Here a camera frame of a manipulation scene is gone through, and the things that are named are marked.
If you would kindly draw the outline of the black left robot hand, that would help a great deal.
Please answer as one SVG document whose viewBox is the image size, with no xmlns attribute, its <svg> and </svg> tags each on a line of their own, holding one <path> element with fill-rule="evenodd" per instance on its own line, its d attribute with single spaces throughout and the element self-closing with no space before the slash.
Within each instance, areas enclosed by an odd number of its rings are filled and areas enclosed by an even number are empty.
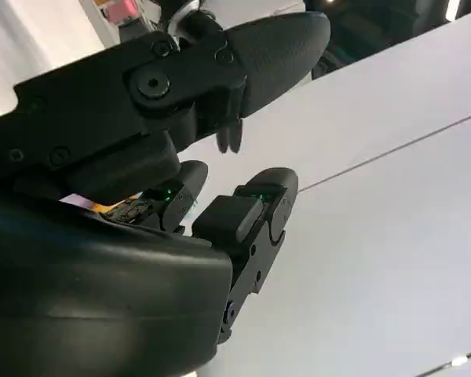
<svg viewBox="0 0 471 377">
<path fill-rule="evenodd" d="M 196 10 L 189 13 L 177 24 L 179 46 L 186 49 L 199 42 L 203 37 L 223 31 L 210 11 Z M 225 154 L 229 149 L 238 153 L 242 143 L 243 121 L 230 123 L 216 133 L 218 150 Z"/>
</svg>

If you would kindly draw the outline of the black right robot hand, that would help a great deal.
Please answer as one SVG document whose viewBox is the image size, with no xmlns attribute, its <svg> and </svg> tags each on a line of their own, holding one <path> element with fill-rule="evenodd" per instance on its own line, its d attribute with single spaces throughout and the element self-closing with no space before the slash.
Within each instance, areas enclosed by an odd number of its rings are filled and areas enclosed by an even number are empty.
<svg viewBox="0 0 471 377">
<path fill-rule="evenodd" d="M 185 16 L 15 86 L 0 116 L 0 376 L 186 375 L 261 290 L 297 174 L 259 172 L 186 236 L 208 167 L 179 155 L 299 83 L 330 21 L 269 16 L 181 49 Z"/>
</svg>

